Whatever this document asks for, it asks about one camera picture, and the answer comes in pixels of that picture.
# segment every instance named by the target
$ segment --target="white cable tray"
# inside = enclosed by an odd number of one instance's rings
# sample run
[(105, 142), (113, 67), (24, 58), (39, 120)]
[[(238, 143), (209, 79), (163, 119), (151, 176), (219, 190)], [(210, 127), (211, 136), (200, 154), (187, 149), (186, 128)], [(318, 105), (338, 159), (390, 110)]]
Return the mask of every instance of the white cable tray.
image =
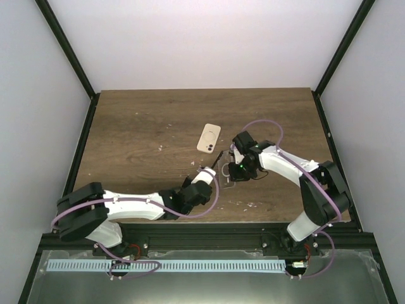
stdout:
[[(161, 268), (157, 272), (257, 272), (284, 273), (284, 260), (157, 260)], [(46, 271), (50, 272), (107, 272), (111, 260), (49, 260)], [(156, 264), (131, 263), (117, 265), (114, 271), (146, 272)]]

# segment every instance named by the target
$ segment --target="black frame edge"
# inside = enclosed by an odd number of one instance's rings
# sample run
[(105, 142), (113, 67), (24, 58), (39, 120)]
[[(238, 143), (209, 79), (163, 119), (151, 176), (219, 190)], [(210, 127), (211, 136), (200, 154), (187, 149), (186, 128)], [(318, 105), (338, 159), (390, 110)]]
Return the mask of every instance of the black frame edge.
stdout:
[(37, 253), (34, 257), (34, 261), (32, 261), (32, 265), (28, 273), (27, 280), (25, 281), (23, 290), (21, 292), (20, 299), (18, 300), (18, 304), (26, 304), (28, 302), (28, 298), (31, 293), (31, 288), (34, 283), (35, 275), (37, 273), (40, 260), (41, 254)]
[[(150, 250), (200, 250), (200, 243), (209, 244), (206, 250), (231, 249), (227, 248), (233, 244), (236, 250), (252, 250), (257, 246), (260, 248), (261, 238), (266, 233), (279, 232), (285, 229), (288, 223), (248, 223), (235, 224), (230, 227), (227, 224), (193, 224), (184, 223), (179, 225), (171, 224), (124, 224), (134, 238), (149, 236)], [(379, 264), (378, 270), (382, 280), (385, 293), (391, 304), (397, 304), (394, 290), (387, 271), (384, 267), (374, 235), (369, 232), (353, 232), (345, 225), (335, 225), (326, 228), (337, 249), (347, 250), (370, 250), (375, 261)], [(330, 249), (329, 240), (322, 235), (316, 237), (319, 249)], [(43, 234), (33, 264), (31, 266), (27, 281), (24, 285), (19, 303), (26, 303), (34, 283), (34, 278), (44, 250), (93, 250), (93, 243), (87, 239), (77, 242), (62, 242), (57, 234)]]
[(63, 196), (71, 193), (75, 187), (78, 170), (80, 168), (80, 163), (82, 162), (84, 148), (86, 146), (87, 138), (89, 137), (91, 124), (93, 122), (94, 114), (96, 113), (99, 98), (100, 93), (97, 93), (96, 97), (90, 102), (89, 110), (87, 111), (82, 133), (80, 134), (80, 138), (78, 140), (75, 156), (73, 157), (72, 166), (70, 167), (65, 189), (63, 191)]
[(76, 57), (75, 52), (73, 51), (72, 47), (68, 39), (66, 38), (65, 33), (61, 25), (59, 24), (58, 19), (56, 18), (51, 6), (49, 5), (47, 0), (35, 0), (37, 3), (40, 11), (44, 15), (46, 22), (48, 23), (49, 27), (51, 28), (55, 38), (58, 40), (59, 45), (61, 46), (63, 52), (65, 53), (66, 57), (68, 58), (70, 65), (74, 69), (79, 81), (82, 83), (83, 88), (85, 89), (87, 95), (89, 95), (90, 99), (94, 99), (96, 97), (96, 92), (93, 90), (89, 79), (87, 78), (79, 60)]
[[(333, 140), (333, 136), (332, 136), (332, 133), (330, 132), (328, 120), (326, 118), (325, 112), (323, 111), (320, 96), (314, 91), (312, 91), (312, 96), (313, 96), (313, 99), (315, 102), (316, 110), (318, 111), (319, 119), (322, 124), (323, 133), (325, 133), (325, 137), (327, 139), (327, 143), (328, 143), (330, 154), (332, 156), (332, 160), (338, 167), (340, 174), (342, 174), (343, 179), (345, 180), (345, 182), (347, 184), (347, 179), (346, 179), (346, 176), (343, 171), (342, 163), (340, 162), (340, 158), (339, 158), (339, 154), (336, 149), (335, 141)], [(354, 205), (352, 207), (350, 207), (349, 215), (350, 215), (351, 220), (356, 223), (356, 226), (359, 229), (359, 231), (362, 231), (363, 228), (361, 226), (360, 218), (357, 213), (356, 207)]]
[(352, 22), (350, 23), (349, 28), (347, 29), (346, 33), (344, 34), (339, 46), (336, 49), (332, 60), (330, 61), (325, 73), (323, 74), (318, 87), (316, 87), (315, 92), (321, 96), (325, 88), (327, 87), (330, 79), (332, 78), (333, 74), (335, 73), (339, 63), (342, 61), (342, 58), (346, 54), (346, 51), (349, 49), (351, 42), (353, 41), (354, 37), (356, 36), (358, 30), (360, 29), (363, 21), (366, 19), (368, 12), (371, 10), (375, 0), (363, 0), (360, 4), (359, 9), (357, 10), (356, 14)]

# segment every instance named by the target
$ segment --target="white wall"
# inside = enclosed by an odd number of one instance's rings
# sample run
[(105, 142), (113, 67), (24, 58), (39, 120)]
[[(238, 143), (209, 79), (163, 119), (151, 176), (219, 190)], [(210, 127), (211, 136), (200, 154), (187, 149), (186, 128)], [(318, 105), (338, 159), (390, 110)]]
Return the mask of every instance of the white wall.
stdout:
[(96, 91), (318, 84), (361, 0), (50, 0)]
[(405, 303), (405, 2), (376, 1), (322, 102), (366, 231)]
[(0, 1), (0, 302), (17, 303), (89, 99), (34, 1)]

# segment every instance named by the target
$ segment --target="wooden tabletop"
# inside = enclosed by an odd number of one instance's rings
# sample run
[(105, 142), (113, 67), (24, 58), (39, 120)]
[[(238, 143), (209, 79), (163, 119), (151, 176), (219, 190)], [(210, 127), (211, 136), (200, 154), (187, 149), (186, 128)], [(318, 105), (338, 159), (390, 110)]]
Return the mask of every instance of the wooden tabletop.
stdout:
[[(260, 118), (282, 125), (284, 150), (318, 162), (331, 160), (309, 89), (103, 91), (75, 189), (93, 181), (132, 194), (180, 186), (199, 166), (211, 166), (245, 124)], [(207, 123), (221, 126), (213, 154), (196, 149)], [(253, 125), (249, 132), (259, 142), (280, 135), (269, 123)], [(301, 212), (299, 188), (270, 172), (262, 180), (221, 190), (217, 207), (205, 217), (177, 222), (291, 221)]]

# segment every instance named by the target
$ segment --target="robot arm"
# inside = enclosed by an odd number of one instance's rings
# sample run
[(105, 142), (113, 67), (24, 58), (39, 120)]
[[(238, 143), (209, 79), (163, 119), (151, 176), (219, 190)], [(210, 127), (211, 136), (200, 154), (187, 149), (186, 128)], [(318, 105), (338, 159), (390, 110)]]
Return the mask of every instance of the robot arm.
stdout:
[(177, 215), (149, 203), (157, 202), (181, 214), (188, 214), (197, 205), (205, 205), (212, 194), (210, 186), (215, 176), (212, 168), (204, 168), (193, 180), (186, 178), (178, 189), (138, 195), (120, 194), (104, 190), (99, 182), (90, 183), (58, 201), (58, 213), (86, 201), (106, 199), (103, 204), (71, 212), (58, 222), (62, 241), (87, 238), (103, 244), (106, 248), (122, 242), (122, 231), (116, 221), (123, 219), (175, 220)]
[(247, 131), (238, 134), (234, 140), (235, 162), (229, 164), (231, 181), (240, 182), (256, 179), (258, 171), (274, 171), (301, 188), (304, 211), (287, 228), (294, 242), (301, 242), (334, 219), (337, 214), (325, 197), (297, 167), (280, 156), (280, 152), (326, 187), (325, 192), (337, 205), (340, 212), (352, 205), (352, 198), (336, 165), (330, 161), (319, 164), (277, 149), (270, 141), (256, 142)]

